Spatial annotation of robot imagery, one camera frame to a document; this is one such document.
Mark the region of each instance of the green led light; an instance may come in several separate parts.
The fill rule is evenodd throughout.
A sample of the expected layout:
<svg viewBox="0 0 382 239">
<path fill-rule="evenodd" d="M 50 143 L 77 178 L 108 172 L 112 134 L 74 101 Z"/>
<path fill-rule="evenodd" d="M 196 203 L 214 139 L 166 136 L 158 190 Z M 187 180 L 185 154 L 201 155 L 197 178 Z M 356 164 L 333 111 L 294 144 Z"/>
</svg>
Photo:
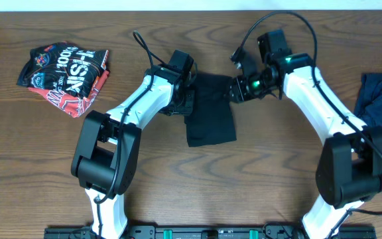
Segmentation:
<svg viewBox="0 0 382 239">
<path fill-rule="evenodd" d="M 253 87 L 256 88 L 260 85 L 260 81 L 253 82 Z"/>
</svg>

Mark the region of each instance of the black mounting bracket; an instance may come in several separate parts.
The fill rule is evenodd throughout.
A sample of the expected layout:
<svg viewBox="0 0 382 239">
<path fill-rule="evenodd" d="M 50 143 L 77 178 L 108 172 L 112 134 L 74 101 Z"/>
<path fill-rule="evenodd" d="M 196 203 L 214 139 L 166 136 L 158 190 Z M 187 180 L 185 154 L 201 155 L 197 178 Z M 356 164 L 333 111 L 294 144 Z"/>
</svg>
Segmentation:
<svg viewBox="0 0 382 239">
<path fill-rule="evenodd" d="M 125 193 L 137 168 L 141 129 L 132 123 L 123 124 L 122 129 L 120 170 L 110 199 Z M 114 177 L 117 150 L 108 151 L 97 143 L 105 143 L 109 138 L 118 139 L 118 131 L 119 122 L 107 114 L 93 110 L 86 116 L 71 167 L 71 173 L 79 178 L 81 187 L 107 193 Z"/>
<path fill-rule="evenodd" d="M 382 127 L 362 131 L 382 152 Z M 351 150 L 359 159 L 352 160 Z M 382 192 L 382 161 L 360 135 L 335 134 L 325 140 L 316 170 L 316 185 L 322 198 L 335 208 L 349 202 L 368 201 Z"/>
<path fill-rule="evenodd" d="M 174 86 L 169 105 L 161 109 L 159 113 L 167 116 L 189 116 L 192 113 L 195 91 L 191 90 L 189 86 L 196 77 L 196 75 L 194 77 L 191 75 L 193 65 L 194 59 L 189 54 L 175 50 L 168 64 L 154 66 L 154 75 L 167 79 Z M 147 69 L 144 76 L 150 74 L 151 69 Z"/>
</svg>

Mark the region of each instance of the wire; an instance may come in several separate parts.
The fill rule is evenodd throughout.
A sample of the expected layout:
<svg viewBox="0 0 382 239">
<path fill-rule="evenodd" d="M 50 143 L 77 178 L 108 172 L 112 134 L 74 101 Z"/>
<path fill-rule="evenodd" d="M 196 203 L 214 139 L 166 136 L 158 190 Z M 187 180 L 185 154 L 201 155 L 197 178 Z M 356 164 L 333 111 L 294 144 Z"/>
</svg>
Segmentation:
<svg viewBox="0 0 382 239">
<path fill-rule="evenodd" d="M 340 220 L 337 222 L 337 224 L 331 229 L 330 233 L 328 233 L 326 239 L 330 239 L 334 232 L 339 228 L 343 222 L 351 215 L 350 210 L 346 210 L 346 213 L 340 218 Z"/>
<path fill-rule="evenodd" d="M 142 48 L 144 48 L 144 50 L 147 50 L 148 49 L 148 46 L 145 44 L 145 42 L 144 42 L 144 44 L 143 43 L 141 43 L 138 39 L 137 39 L 137 37 L 135 36 L 135 34 L 133 34 L 133 38 L 138 42 L 138 44 L 142 47 Z M 160 63 L 162 63 L 162 64 L 166 64 L 166 63 L 164 63 L 164 61 L 162 61 L 162 59 L 160 59 L 158 56 L 156 56 L 155 54 L 153 54 L 152 52 L 150 52 L 150 54 L 151 54 L 151 56 L 153 56 L 154 58 L 156 58 Z"/>
<path fill-rule="evenodd" d="M 133 38 L 135 38 L 135 40 L 138 42 L 138 44 L 140 46 L 142 46 L 146 50 L 146 52 L 147 52 L 147 54 L 149 56 L 150 67 L 151 67 L 151 80 L 150 80 L 149 85 L 145 88 L 145 90 L 141 94 L 139 94 L 123 110 L 123 113 L 122 113 L 122 116 L 121 116 L 121 119 L 120 119 L 120 122 L 119 122 L 119 130 L 117 132 L 117 145 L 116 145 L 117 157 L 116 157 L 116 166 L 115 166 L 115 172 L 114 172 L 113 180 L 111 182 L 109 190 L 107 190 L 105 196 L 102 199 L 99 199 L 99 196 L 94 198 L 94 202 L 97 204 L 97 215 L 98 215 L 98 220 L 99 220 L 99 225 L 100 225 L 100 227 L 99 227 L 99 236 L 101 236 L 101 231 L 102 231 L 102 226 L 103 226 L 102 223 L 101 223 L 101 212 L 100 212 L 100 209 L 99 209 L 99 205 L 101 203 L 105 202 L 109 198 L 109 196 L 112 194 L 112 192 L 114 191 L 114 188 L 115 188 L 115 185 L 116 185 L 116 181 L 117 181 L 117 176 L 119 175 L 119 171 L 120 171 L 121 141 L 122 141 L 122 137 L 123 137 L 123 122 L 125 122 L 126 115 L 129 113 L 129 111 L 131 110 L 133 105 L 135 103 L 137 103 L 151 89 L 151 86 L 153 85 L 153 82 L 154 82 L 154 63 L 153 63 L 153 58 L 151 56 L 155 57 L 162 64 L 164 64 L 164 62 L 161 59 L 159 59 L 156 55 L 151 53 L 151 51 L 149 50 L 149 48 L 148 48 L 147 44 L 145 43 L 144 39 L 142 38 L 142 36 L 137 31 L 133 31 Z"/>
<path fill-rule="evenodd" d="M 103 220 L 101 219 L 101 205 L 97 204 L 97 217 L 98 217 L 98 239 L 101 239 L 101 233 L 103 232 Z"/>
<path fill-rule="evenodd" d="M 265 15 L 264 17 L 260 18 L 250 29 L 249 31 L 247 32 L 247 34 L 245 35 L 244 39 L 243 39 L 243 42 L 241 43 L 241 46 L 240 46 L 240 52 L 241 50 L 243 49 L 244 47 L 244 44 L 245 44 L 245 41 L 247 40 L 247 38 L 249 37 L 250 33 L 253 31 L 253 29 L 259 24 L 261 23 L 262 21 L 264 21 L 265 19 L 269 18 L 269 17 L 272 17 L 273 15 L 278 15 L 278 14 L 287 14 L 287 15 L 293 15 L 297 18 L 299 18 L 300 20 L 302 20 L 304 22 L 304 24 L 306 24 L 306 26 L 309 28 L 310 32 L 312 33 L 312 37 L 313 37 L 313 41 L 314 41 L 314 54 L 313 54 L 313 64 L 312 64 L 312 79 L 313 79 L 313 82 L 314 82 L 314 85 L 315 87 L 318 89 L 319 93 L 321 94 L 321 96 L 327 101 L 327 103 L 331 106 L 331 108 L 343 119 L 343 121 L 345 123 L 347 123 L 349 125 L 349 127 L 351 127 L 357 134 L 359 134 L 361 136 L 361 138 L 365 141 L 366 144 L 368 144 L 368 146 L 370 146 L 372 148 L 372 150 L 378 154 L 378 156 L 381 158 L 382 160 L 382 152 L 380 152 L 380 150 L 377 148 L 377 146 L 374 145 L 374 143 L 364 134 L 362 133 L 362 131 L 360 131 L 356 126 L 354 126 L 354 124 L 352 124 L 352 122 L 334 105 L 334 103 L 331 102 L 331 100 L 327 97 L 327 95 L 325 95 L 325 92 L 322 90 L 322 88 L 320 87 L 319 85 L 319 81 L 317 81 L 316 79 L 316 75 L 315 75 L 315 68 L 316 68 L 316 58 L 318 56 L 318 41 L 316 40 L 316 33 L 315 33 L 315 30 L 312 28 L 312 25 L 310 25 L 310 23 L 301 15 L 299 15 L 298 13 L 295 13 L 293 11 L 274 11 L 272 13 L 269 13 L 268 15 Z M 382 215 L 382 211 L 379 211 L 379 212 L 374 212 L 374 211 L 369 211 L 369 210 L 362 210 L 362 209 L 356 209 L 356 208 L 351 208 L 349 209 L 350 212 L 360 212 L 360 213 L 364 213 L 364 214 L 370 214 L 370 215 L 376 215 L 376 216 L 381 216 Z"/>
</svg>

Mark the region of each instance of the wood grain surface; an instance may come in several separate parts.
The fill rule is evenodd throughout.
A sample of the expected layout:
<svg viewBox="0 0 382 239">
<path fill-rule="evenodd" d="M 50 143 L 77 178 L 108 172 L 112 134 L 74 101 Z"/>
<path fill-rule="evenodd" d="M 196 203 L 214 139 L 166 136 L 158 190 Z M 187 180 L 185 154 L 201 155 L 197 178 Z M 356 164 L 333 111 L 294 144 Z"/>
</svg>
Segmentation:
<svg viewBox="0 0 382 239">
<path fill-rule="evenodd" d="M 70 164 L 84 117 L 73 119 L 38 94 L 16 86 L 29 50 L 68 40 L 109 49 L 105 86 L 92 110 L 105 112 L 141 84 L 149 67 L 138 30 L 168 60 L 191 54 L 199 70 L 240 74 L 229 60 L 248 28 L 267 12 L 0 13 L 0 238 L 42 238 L 47 226 L 92 221 L 90 201 Z M 318 66 L 353 109 L 363 72 L 382 72 L 382 11 L 302 11 L 318 34 Z M 306 27 L 288 16 L 261 24 L 256 38 L 282 28 L 293 52 L 313 53 Z M 143 132 L 137 173 L 126 194 L 132 220 L 160 225 L 296 222 L 318 195 L 314 172 L 321 143 L 285 98 L 232 105 L 237 141 L 189 148 L 183 117 L 157 115 Z M 364 209 L 381 210 L 382 194 Z M 382 217 L 355 214 L 382 238 Z"/>
</svg>

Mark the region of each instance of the black cable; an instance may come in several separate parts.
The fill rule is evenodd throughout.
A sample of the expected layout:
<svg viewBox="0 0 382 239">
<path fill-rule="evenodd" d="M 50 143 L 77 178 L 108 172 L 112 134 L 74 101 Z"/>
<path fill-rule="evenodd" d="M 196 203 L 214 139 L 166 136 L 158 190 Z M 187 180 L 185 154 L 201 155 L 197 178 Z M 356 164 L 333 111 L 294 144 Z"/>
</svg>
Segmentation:
<svg viewBox="0 0 382 239">
<path fill-rule="evenodd" d="M 138 42 L 138 44 L 142 47 L 142 48 L 144 48 L 144 50 L 147 50 L 148 49 L 148 46 L 147 45 L 144 45 L 143 43 L 141 43 L 138 39 L 137 39 L 137 37 L 135 36 L 135 34 L 133 35 L 133 38 Z M 150 52 L 150 54 L 151 54 L 151 56 L 153 56 L 154 58 L 156 58 L 160 63 L 162 63 L 162 64 L 166 64 L 166 63 L 164 63 L 164 61 L 162 61 L 162 59 L 160 59 L 158 56 L 156 56 L 155 54 L 153 54 L 152 52 Z"/>
<path fill-rule="evenodd" d="M 101 231 L 102 231 L 102 226 L 103 226 L 102 223 L 101 223 L 101 212 L 100 212 L 100 209 L 99 209 L 99 205 L 101 203 L 105 202 L 109 198 L 110 194 L 113 192 L 113 190 L 115 188 L 115 185 L 116 185 L 117 176 L 119 175 L 119 171 L 120 171 L 121 140 L 122 140 L 122 137 L 123 137 L 123 122 L 125 122 L 126 115 L 129 113 L 129 110 L 131 110 L 133 105 L 135 103 L 137 103 L 138 100 L 140 100 L 151 89 L 151 86 L 153 85 L 153 82 L 154 82 L 154 64 L 153 64 L 153 58 L 151 56 L 154 56 L 161 63 L 164 63 L 157 56 L 155 56 L 154 54 L 151 53 L 151 51 L 149 50 L 149 48 L 148 48 L 147 44 L 145 43 L 144 39 L 142 38 L 142 36 L 137 31 L 133 31 L 133 37 L 138 42 L 138 44 L 140 46 L 142 46 L 146 50 L 146 52 L 147 52 L 147 54 L 149 56 L 150 67 L 151 67 L 151 80 L 150 80 L 149 85 L 145 88 L 145 90 L 141 94 L 139 94 L 123 110 L 123 113 L 122 113 L 122 116 L 121 116 L 121 119 L 120 119 L 120 122 L 119 122 L 119 130 L 117 132 L 117 145 L 116 145 L 117 157 L 116 157 L 116 166 L 115 166 L 115 172 L 114 172 L 113 180 L 111 182 L 111 186 L 110 186 L 109 190 L 107 190 L 105 196 L 102 199 L 99 199 L 98 196 L 96 198 L 94 198 L 94 202 L 97 204 L 97 215 L 98 215 L 98 220 L 99 220 L 99 225 L 100 225 L 100 227 L 99 227 L 99 236 L 101 236 Z"/>
<path fill-rule="evenodd" d="M 331 229 L 330 233 L 328 233 L 326 239 L 330 239 L 334 232 L 339 228 L 343 222 L 351 215 L 351 211 L 347 210 L 346 213 L 340 218 L 337 224 Z"/>
<path fill-rule="evenodd" d="M 273 11 L 272 13 L 269 13 L 268 15 L 265 15 L 264 17 L 260 18 L 250 29 L 249 31 L 247 32 L 247 34 L 245 35 L 244 39 L 243 39 L 243 42 L 241 43 L 241 46 L 240 46 L 240 51 L 243 49 L 244 47 L 244 44 L 245 44 L 245 41 L 247 40 L 247 38 L 249 37 L 250 33 L 253 31 L 253 29 L 259 24 L 261 23 L 262 21 L 264 21 L 265 19 L 269 18 L 269 17 L 272 17 L 273 15 L 277 15 L 277 14 L 288 14 L 288 15 L 293 15 L 297 18 L 299 18 L 300 20 L 302 20 L 304 22 L 304 24 L 306 24 L 306 26 L 309 28 L 310 32 L 312 33 L 312 37 L 313 37 L 313 41 L 314 41 L 314 54 L 313 54 L 313 64 L 312 64 L 312 79 L 313 79 L 313 82 L 314 82 L 314 85 L 315 87 L 318 89 L 319 93 L 321 94 L 321 96 L 327 101 L 327 103 L 331 106 L 331 108 L 343 119 L 343 121 L 345 123 L 347 123 L 349 125 L 349 127 L 351 127 L 357 134 L 359 134 L 361 136 L 361 138 L 365 141 L 366 144 L 368 144 L 368 146 L 370 146 L 372 148 L 372 150 L 378 154 L 378 156 L 381 158 L 382 160 L 382 152 L 380 152 L 380 150 L 377 148 L 377 146 L 375 146 L 373 144 L 373 142 L 364 134 L 362 133 L 362 131 L 360 131 L 356 126 L 354 126 L 354 124 L 352 124 L 352 122 L 334 105 L 334 103 L 331 102 L 331 100 L 327 97 L 327 95 L 325 95 L 325 92 L 321 89 L 320 85 L 319 85 L 319 81 L 317 81 L 316 79 L 316 75 L 315 75 L 315 68 L 316 68 L 316 58 L 318 56 L 318 41 L 316 40 L 316 33 L 314 31 L 314 29 L 312 28 L 312 25 L 310 25 L 310 23 L 301 15 L 299 15 L 298 13 L 295 13 L 293 11 Z M 382 211 L 379 211 L 379 212 L 373 212 L 373 211 L 368 211 L 368 210 L 362 210 L 362 209 L 356 209 L 356 208 L 352 208 L 352 209 L 349 209 L 349 211 L 351 212 L 360 212 L 360 213 L 364 213 L 364 214 L 370 214 L 370 215 L 377 215 L 377 216 L 380 216 L 382 215 Z"/>
<path fill-rule="evenodd" d="M 98 217 L 98 239 L 101 239 L 101 233 L 103 232 L 103 220 L 101 219 L 101 205 L 97 204 L 97 217 Z"/>
</svg>

